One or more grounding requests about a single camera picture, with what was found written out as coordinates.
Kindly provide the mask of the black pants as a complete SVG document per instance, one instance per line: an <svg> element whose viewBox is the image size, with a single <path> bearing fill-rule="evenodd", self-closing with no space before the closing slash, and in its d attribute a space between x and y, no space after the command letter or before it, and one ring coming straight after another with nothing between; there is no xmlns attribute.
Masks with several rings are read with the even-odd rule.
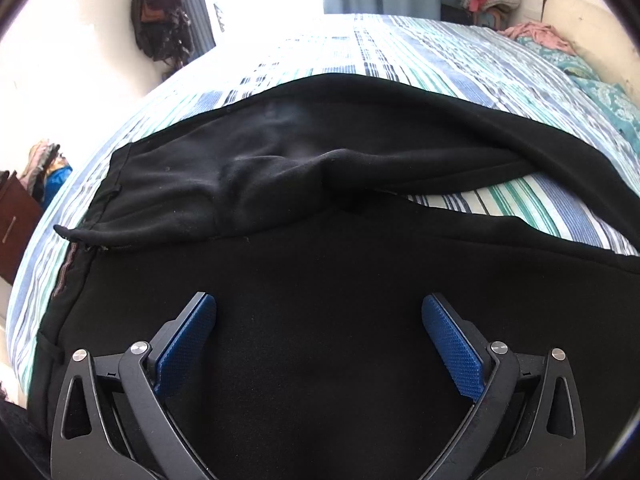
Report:
<svg viewBox="0 0 640 480"><path fill-rule="evenodd" d="M639 402L639 260L523 220L420 205L543 174L631 243L639 200L564 131L398 84L313 76L116 151L40 324L27 413L65 369L218 312L168 410L221 479L415 479L469 411L421 320L439 292L487 338L563 349L586 462Z"/></svg>

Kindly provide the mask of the brown wooden cabinet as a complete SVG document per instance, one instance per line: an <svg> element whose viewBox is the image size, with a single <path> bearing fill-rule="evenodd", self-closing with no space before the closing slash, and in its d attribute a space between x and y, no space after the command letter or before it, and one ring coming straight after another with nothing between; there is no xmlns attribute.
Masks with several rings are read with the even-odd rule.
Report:
<svg viewBox="0 0 640 480"><path fill-rule="evenodd" d="M29 195L16 172L2 171L0 192L0 273L13 284L42 209Z"/></svg>

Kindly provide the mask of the clothes pile with blue item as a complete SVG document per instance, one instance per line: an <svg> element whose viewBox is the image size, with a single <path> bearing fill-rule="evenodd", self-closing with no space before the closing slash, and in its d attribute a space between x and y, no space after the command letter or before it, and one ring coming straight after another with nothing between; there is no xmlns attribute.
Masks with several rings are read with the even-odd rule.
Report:
<svg viewBox="0 0 640 480"><path fill-rule="evenodd" d="M18 180L46 210L72 172L73 168L58 144L39 141L30 148L27 164Z"/></svg>

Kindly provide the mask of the teal floral pillow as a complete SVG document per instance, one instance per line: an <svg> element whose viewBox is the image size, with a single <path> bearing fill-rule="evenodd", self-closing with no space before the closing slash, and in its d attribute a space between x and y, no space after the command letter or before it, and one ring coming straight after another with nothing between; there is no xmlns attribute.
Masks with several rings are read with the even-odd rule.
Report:
<svg viewBox="0 0 640 480"><path fill-rule="evenodd" d="M574 84L593 100L615 130L639 154L639 107L616 84L570 76Z"/></svg>
<svg viewBox="0 0 640 480"><path fill-rule="evenodd" d="M551 49L538 44L533 38L518 37L518 44L536 53L548 63L558 68L565 75L600 81L596 71L580 56L566 53L562 50Z"/></svg>

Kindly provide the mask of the striped blue green bedsheet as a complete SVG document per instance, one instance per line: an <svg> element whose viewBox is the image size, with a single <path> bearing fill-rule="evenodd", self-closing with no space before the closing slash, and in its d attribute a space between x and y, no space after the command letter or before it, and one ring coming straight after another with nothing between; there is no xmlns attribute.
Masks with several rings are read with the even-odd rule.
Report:
<svg viewBox="0 0 640 480"><path fill-rule="evenodd" d="M44 213L18 268L6 314L6 359L17 385L29 386L36 335L67 252L54 227L81 220L114 151L179 120L325 73L397 81L543 122L601 152L631 188L639 184L639 154L570 76L487 28L402 16L337 15L257 50L219 48L145 96L70 175Z"/></svg>

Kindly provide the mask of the pink cloth on bed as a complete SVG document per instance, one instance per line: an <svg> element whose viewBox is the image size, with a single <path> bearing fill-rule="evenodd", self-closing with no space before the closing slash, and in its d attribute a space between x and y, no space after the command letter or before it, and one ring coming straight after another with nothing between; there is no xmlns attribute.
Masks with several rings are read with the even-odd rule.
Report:
<svg viewBox="0 0 640 480"><path fill-rule="evenodd" d="M559 50L569 55L576 54L573 46L564 40L550 24L541 22L520 23L502 30L500 35L512 40L528 37L545 48Z"/></svg>

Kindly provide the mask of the hanging dark bags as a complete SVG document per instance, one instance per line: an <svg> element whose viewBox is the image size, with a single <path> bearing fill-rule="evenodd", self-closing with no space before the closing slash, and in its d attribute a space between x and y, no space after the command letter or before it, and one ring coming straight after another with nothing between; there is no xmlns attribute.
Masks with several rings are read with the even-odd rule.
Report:
<svg viewBox="0 0 640 480"><path fill-rule="evenodd" d="M166 64L167 76L189 63L194 47L182 0L131 0L130 18L139 50Z"/></svg>

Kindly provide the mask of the pile of colourful clothes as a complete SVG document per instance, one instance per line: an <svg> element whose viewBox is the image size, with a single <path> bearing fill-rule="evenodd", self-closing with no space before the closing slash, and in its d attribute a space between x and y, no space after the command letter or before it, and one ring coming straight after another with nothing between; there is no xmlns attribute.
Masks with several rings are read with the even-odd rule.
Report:
<svg viewBox="0 0 640 480"><path fill-rule="evenodd" d="M463 10L471 14L473 24L493 30L505 30L510 14L522 0L458 0Z"/></svg>

